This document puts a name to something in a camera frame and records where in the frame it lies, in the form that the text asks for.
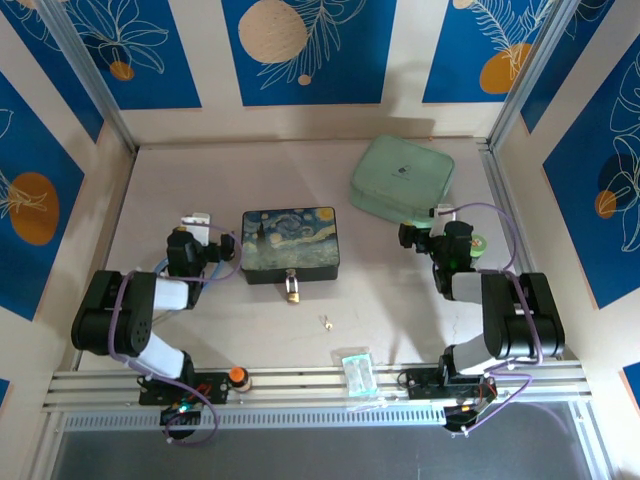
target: metal grille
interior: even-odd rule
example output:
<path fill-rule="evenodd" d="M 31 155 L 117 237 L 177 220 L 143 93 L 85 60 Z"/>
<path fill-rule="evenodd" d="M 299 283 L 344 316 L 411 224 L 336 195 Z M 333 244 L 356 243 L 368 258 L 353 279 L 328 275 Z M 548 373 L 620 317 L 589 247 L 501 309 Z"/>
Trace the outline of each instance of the metal grille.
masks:
<path fill-rule="evenodd" d="M 70 413 L 66 432 L 133 431 L 159 428 L 159 411 Z M 408 425 L 444 425 L 444 409 L 430 405 L 347 411 L 344 408 L 220 409 L 219 428 L 227 430 L 260 428 L 336 428 Z M 213 416 L 206 412 L 198 426 L 172 429 L 211 428 Z"/>

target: green plastic container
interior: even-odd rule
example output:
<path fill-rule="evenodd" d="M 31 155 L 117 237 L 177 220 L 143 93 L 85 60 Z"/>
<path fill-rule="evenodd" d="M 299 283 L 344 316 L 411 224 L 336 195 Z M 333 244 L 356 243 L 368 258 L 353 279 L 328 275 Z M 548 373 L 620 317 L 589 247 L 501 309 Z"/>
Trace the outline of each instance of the green plastic container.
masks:
<path fill-rule="evenodd" d="M 430 227 L 429 210 L 442 203 L 453 171 L 449 155 L 381 135 L 371 142 L 353 172 L 350 200 L 394 223 Z"/>

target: white wall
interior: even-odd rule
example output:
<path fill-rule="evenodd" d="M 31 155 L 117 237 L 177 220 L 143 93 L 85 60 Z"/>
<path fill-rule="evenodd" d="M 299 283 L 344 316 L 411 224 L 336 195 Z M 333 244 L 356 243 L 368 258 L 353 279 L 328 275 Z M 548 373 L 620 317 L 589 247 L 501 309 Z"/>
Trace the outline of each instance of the white wall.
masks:
<path fill-rule="evenodd" d="M 0 477 L 14 479 L 35 441 L 90 271 L 103 258 L 131 157 L 108 126 L 93 143 L 2 15 L 0 44 L 0 71 L 85 173 L 33 322 L 0 308 L 0 377 L 12 384 L 0 415 Z"/>
<path fill-rule="evenodd" d="M 609 453 L 630 476 L 640 475 L 640 413 L 620 374 L 640 360 L 640 290 L 595 307 L 542 164 L 638 34 L 640 2 L 616 0 L 531 136 L 517 122 L 499 151 L 535 265 L 549 277 L 567 345 L 587 373 Z"/>
<path fill-rule="evenodd" d="M 222 5 L 171 0 L 202 109 L 135 110 L 123 116 L 140 144 L 193 141 L 486 136 L 502 103 L 423 105 L 450 0 L 399 0 L 382 103 L 242 106 Z"/>

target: white table surface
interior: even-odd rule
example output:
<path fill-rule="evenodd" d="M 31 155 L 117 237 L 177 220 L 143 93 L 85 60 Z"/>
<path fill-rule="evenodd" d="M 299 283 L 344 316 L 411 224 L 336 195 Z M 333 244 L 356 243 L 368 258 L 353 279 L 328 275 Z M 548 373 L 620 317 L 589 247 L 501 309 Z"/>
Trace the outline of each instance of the white table surface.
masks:
<path fill-rule="evenodd" d="M 474 139 L 420 142 L 456 162 L 447 202 L 493 203 Z M 236 232 L 247 210 L 333 206 L 341 265 L 336 281 L 302 283 L 289 305 L 282 285 L 248 285 L 241 275 L 203 293 L 193 311 L 154 331 L 191 354 L 196 367 L 320 367 L 332 351 L 368 348 L 376 363 L 435 362 L 447 345 L 481 330 L 481 307 L 436 291 L 431 260 L 398 243 L 398 225 L 349 203 L 351 172 L 368 141 L 273 142 L 142 149 L 111 249 L 108 269 L 151 271 L 165 257 L 180 218 L 207 212 Z M 509 257 L 498 216 L 469 209 L 458 217 L 488 241 L 480 267 Z M 215 241 L 217 234 L 212 234 Z M 326 316 L 333 328 L 322 323 Z M 121 368 L 85 353 L 81 370 Z"/>

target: beige circle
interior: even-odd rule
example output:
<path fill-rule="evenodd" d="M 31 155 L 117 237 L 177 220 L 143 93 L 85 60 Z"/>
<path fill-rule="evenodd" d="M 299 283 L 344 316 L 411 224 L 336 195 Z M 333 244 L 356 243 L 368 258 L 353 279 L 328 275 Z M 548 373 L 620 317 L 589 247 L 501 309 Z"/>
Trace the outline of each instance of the beige circle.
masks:
<path fill-rule="evenodd" d="M 307 45 L 307 28 L 293 7 L 281 0 L 260 0 L 238 24 L 240 43 L 261 63 L 291 60 Z"/>
<path fill-rule="evenodd" d="M 303 87 L 311 84 L 311 77 L 309 75 L 300 75 L 298 77 L 298 83 Z"/>
<path fill-rule="evenodd" d="M 476 0 L 453 0 L 453 6 L 457 9 L 469 8 Z"/>
<path fill-rule="evenodd" d="M 34 10 L 36 6 L 33 4 L 33 0 L 16 0 L 20 5 L 24 5 L 31 10 Z M 58 0 L 59 3 L 66 2 L 68 0 Z"/>

